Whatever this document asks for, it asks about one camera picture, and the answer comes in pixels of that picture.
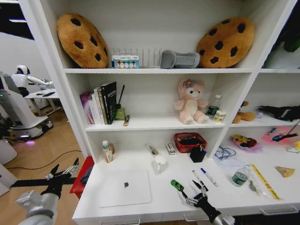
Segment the red stool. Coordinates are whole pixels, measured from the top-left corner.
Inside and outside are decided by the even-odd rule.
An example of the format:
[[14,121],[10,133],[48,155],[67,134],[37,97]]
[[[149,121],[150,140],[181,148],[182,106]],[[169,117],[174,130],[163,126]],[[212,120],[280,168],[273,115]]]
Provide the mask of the red stool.
[[80,182],[80,179],[81,177],[84,176],[85,172],[90,168],[91,165],[94,165],[94,161],[93,161],[93,158],[92,156],[88,156],[82,167],[81,167],[81,170],[79,171],[78,173],[78,176],[70,190],[70,193],[75,193],[75,195],[78,197],[78,199],[80,199],[82,193],[83,193],[83,190],[84,190],[84,185]]

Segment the drawer handle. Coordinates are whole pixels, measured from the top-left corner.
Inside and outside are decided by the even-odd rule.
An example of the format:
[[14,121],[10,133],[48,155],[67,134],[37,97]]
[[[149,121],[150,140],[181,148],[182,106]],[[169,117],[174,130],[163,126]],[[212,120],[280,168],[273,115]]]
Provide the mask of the drawer handle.
[[282,210],[282,211],[275,211],[275,212],[266,212],[264,211],[263,209],[261,209],[262,213],[265,215],[265,216],[274,216],[274,215],[284,215],[284,214],[294,214],[294,213],[298,213],[299,210],[296,209],[294,206],[293,206],[293,209],[290,209],[290,210]]
[[118,224],[118,225],[140,225],[140,223],[141,223],[141,218],[139,218],[139,222],[138,223],[135,223],[135,224]]
[[184,219],[185,219],[188,223],[191,223],[191,222],[197,222],[197,221],[200,221],[200,220],[209,220],[208,217],[202,217],[202,218],[196,218],[196,219],[188,219],[184,213],[183,213],[183,216],[184,216]]

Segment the red basket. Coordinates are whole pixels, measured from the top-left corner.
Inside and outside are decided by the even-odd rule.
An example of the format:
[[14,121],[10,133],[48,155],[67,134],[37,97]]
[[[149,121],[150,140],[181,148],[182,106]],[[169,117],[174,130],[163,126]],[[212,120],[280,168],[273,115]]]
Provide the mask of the red basket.
[[[181,140],[192,138],[192,137],[198,138],[202,142],[202,144],[183,145],[183,144],[180,144],[180,142],[179,142]],[[199,147],[199,146],[202,146],[205,149],[205,147],[207,145],[205,139],[197,133],[178,133],[178,134],[175,134],[174,135],[174,141],[175,141],[176,147],[177,147],[177,149],[179,150],[180,153],[189,153],[189,152],[191,152],[192,148]]]

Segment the bookshelf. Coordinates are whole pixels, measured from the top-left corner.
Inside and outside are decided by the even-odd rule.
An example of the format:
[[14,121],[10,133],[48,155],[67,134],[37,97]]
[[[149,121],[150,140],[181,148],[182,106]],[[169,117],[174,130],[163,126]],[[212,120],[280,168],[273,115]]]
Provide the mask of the bookshelf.
[[[232,124],[232,120],[244,99],[250,101],[249,108],[242,109],[245,112],[259,105],[276,104],[277,100],[285,105],[299,104],[296,85],[300,82],[298,70],[262,68],[296,0],[154,0],[133,1],[132,4],[125,4],[121,0],[19,2],[82,152],[85,156],[92,155],[96,163],[73,217],[78,224],[206,219],[201,210],[186,205],[169,185],[171,177],[177,178],[194,194],[195,190],[189,186],[194,179],[190,169],[198,170],[199,164],[192,164],[186,155],[178,153],[176,159],[168,161],[174,172],[169,171],[161,177],[151,174],[149,155],[143,143],[150,141],[159,152],[165,154],[164,143],[171,141],[177,132],[198,132],[207,141],[207,156],[201,165],[220,182],[221,189],[215,188],[202,177],[210,189],[211,204],[222,213],[257,214],[261,213],[261,208],[269,206],[279,207],[282,211],[291,205],[300,208],[299,197],[293,200],[288,198],[280,203],[264,201],[253,198],[252,193],[245,189],[233,188],[212,159],[218,146],[226,143],[233,129],[250,132],[256,137],[258,134],[254,129],[262,132],[272,126],[293,125],[268,116],[239,124]],[[114,48],[161,47],[183,53],[193,52],[199,39],[212,25],[232,16],[246,16],[252,20],[255,39],[246,57],[233,68],[81,69],[76,68],[63,51],[56,34],[57,19],[70,11],[87,17],[99,29],[108,46]],[[173,104],[179,100],[177,84],[182,77],[203,80],[206,86],[205,100],[211,101],[216,94],[222,95],[220,108],[227,113],[223,123],[209,121],[207,124],[193,123],[187,126],[180,123]],[[121,121],[115,121],[112,125],[87,124],[79,95],[107,81],[117,81],[117,99],[122,85],[125,85],[121,103],[126,114],[131,115],[128,127],[123,127]],[[106,164],[102,156],[101,142],[104,139],[116,146],[116,159],[112,164]],[[99,208],[94,200],[97,188],[101,185],[97,177],[103,171],[133,168],[149,169],[153,202],[142,206]],[[277,185],[282,188],[284,183],[278,182]]]

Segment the white pot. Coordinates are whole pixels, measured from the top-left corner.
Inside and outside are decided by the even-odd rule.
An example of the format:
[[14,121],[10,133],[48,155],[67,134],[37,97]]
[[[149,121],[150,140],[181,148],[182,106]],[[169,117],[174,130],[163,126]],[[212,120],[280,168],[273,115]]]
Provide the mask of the white pot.
[[300,67],[300,47],[294,52],[287,52],[281,44],[272,51],[264,64],[265,68],[298,69]]
[[0,140],[0,164],[8,163],[17,156],[17,152],[7,140]]

